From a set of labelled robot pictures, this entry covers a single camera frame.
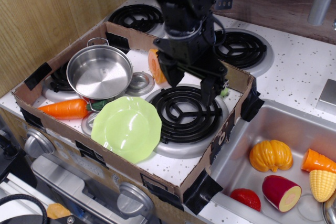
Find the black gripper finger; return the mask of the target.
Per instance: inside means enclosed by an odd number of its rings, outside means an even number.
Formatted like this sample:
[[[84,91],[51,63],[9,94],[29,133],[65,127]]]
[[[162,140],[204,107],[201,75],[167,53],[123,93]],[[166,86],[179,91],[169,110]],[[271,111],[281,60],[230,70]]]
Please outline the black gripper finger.
[[[228,80],[225,75],[207,75],[201,81],[201,96],[203,103],[206,106],[210,106],[215,98],[221,95],[227,86]]]
[[[161,71],[170,86],[177,86],[184,77],[184,71],[178,68],[177,61],[164,52],[158,52],[158,60]]]

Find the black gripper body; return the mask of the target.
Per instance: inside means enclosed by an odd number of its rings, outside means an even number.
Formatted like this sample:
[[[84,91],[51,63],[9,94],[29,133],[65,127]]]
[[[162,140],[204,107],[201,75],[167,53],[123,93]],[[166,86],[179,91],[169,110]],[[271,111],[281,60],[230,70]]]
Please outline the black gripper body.
[[[178,68],[196,77],[209,74],[226,75],[227,68],[215,56],[218,39],[225,38],[225,31],[215,31],[213,24],[198,24],[191,31],[170,30],[166,38],[153,41],[159,50],[177,61]]]

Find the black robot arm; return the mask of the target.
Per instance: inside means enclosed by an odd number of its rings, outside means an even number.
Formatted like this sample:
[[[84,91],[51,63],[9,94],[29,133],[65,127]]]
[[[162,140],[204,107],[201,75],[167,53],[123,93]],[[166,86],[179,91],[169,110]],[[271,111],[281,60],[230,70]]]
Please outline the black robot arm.
[[[155,39],[160,68],[175,87],[189,73],[201,80],[201,97],[210,105],[226,87],[227,69],[214,51],[225,41],[225,30],[215,31],[219,21],[211,7],[215,0],[156,0],[167,38]]]

